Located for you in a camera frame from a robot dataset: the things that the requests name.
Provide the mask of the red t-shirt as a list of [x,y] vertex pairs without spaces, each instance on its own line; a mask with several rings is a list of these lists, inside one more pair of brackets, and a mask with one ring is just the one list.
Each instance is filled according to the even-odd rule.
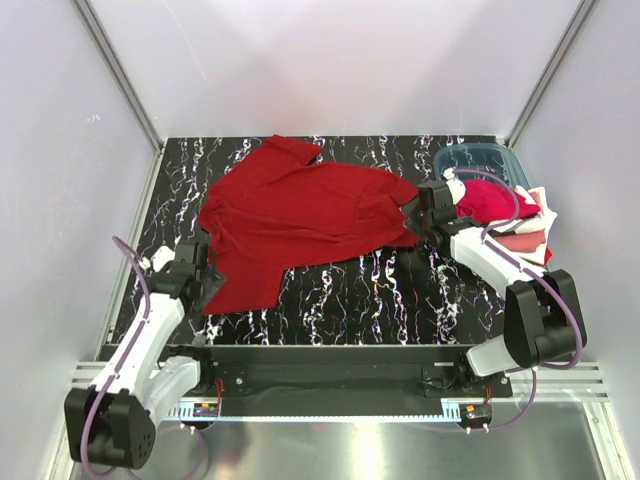
[[414,185],[385,170],[319,161],[321,152],[272,136],[210,187],[198,222],[226,282],[205,313],[272,308],[288,269],[416,243],[400,211],[417,195]]

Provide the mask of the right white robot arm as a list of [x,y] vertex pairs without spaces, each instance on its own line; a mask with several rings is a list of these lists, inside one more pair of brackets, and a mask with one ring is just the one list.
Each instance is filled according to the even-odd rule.
[[457,178],[420,184],[406,221],[422,241],[469,268],[504,300],[503,333],[467,350],[453,374],[455,387],[472,397],[497,373],[575,367],[587,335],[573,277],[517,258],[486,227],[458,216],[463,190]]

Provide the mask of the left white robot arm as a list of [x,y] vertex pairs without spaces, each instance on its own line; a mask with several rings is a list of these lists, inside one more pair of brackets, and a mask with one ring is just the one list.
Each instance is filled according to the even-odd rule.
[[224,285],[215,254],[204,241],[161,247],[145,260],[113,239],[143,292],[134,320],[111,359],[85,388],[64,400],[70,456],[102,479],[114,470],[139,470],[148,461],[158,426],[187,393],[224,391],[214,360],[203,346],[173,349],[160,364],[169,336],[189,313],[199,313]]

